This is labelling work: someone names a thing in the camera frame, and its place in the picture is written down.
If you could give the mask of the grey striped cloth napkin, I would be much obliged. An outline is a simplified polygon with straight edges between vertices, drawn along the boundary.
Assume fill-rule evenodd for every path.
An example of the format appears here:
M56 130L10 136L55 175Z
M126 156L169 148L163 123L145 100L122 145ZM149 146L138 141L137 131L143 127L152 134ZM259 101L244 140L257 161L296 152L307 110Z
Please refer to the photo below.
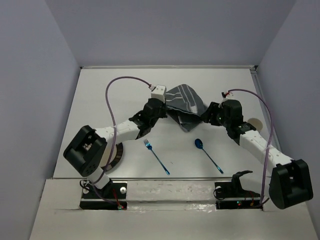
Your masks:
M187 84L178 85L165 93L166 112L184 132L190 132L201 122L208 109L196 91Z

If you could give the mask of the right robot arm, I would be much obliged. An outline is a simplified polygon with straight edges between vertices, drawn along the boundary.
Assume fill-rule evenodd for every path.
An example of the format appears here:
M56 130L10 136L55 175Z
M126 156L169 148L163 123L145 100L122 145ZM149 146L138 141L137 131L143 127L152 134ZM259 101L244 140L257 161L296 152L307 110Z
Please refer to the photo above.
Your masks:
M314 197L308 164L302 159L294 160L268 143L252 124L244 121L238 100L211 102L201 119L225 127L236 144L263 164L263 172L271 174L268 197L277 208L283 210Z

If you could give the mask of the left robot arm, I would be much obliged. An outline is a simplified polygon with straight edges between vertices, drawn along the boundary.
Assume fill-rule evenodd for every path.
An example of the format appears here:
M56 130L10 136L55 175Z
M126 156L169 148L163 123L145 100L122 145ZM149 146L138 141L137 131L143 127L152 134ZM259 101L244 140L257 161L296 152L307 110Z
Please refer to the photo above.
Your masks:
M104 153L110 154L119 143L143 138L158 119L166 117L165 101L149 98L141 111L116 126L97 129L83 126L64 150L63 157L90 181L94 193L104 198L110 194L113 184L100 166Z

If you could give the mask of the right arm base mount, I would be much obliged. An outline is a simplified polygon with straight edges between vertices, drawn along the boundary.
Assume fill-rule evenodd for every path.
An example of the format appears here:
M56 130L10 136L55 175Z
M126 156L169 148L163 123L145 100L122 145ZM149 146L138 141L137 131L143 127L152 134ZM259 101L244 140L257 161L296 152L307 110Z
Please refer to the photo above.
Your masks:
M232 175L231 180L214 183L213 196L217 210L263 209L259 190L243 188L246 180L241 180L243 176L253 177L253 171L238 171Z

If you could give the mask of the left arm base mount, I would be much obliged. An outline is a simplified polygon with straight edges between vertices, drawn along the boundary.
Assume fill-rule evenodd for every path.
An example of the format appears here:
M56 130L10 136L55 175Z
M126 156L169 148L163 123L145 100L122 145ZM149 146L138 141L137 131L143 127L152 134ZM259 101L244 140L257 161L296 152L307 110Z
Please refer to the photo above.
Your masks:
M79 208L81 210L126 210L127 203L127 181L114 181L107 189L96 189L87 180L80 180L82 188Z

